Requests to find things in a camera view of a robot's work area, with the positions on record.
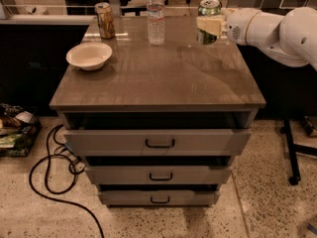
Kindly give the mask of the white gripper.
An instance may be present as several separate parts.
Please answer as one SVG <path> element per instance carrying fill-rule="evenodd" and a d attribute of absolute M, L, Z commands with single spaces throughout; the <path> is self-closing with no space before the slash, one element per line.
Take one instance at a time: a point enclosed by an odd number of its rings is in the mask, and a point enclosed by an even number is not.
<path fill-rule="evenodd" d="M 197 28 L 216 37 L 220 37 L 226 25 L 227 38 L 238 45 L 246 46 L 247 31 L 253 18 L 260 12 L 255 8 L 227 8 L 223 15 L 198 16 Z"/>

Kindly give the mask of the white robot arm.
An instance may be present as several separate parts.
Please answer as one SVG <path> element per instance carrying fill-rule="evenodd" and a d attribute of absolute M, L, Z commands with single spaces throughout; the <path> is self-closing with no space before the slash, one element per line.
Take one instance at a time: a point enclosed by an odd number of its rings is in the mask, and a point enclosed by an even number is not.
<path fill-rule="evenodd" d="M 252 46 L 290 67 L 307 64 L 317 70 L 317 10 L 299 7 L 285 16 L 256 8 L 222 9 L 215 16 L 196 18 L 197 28 L 237 45 Z"/>

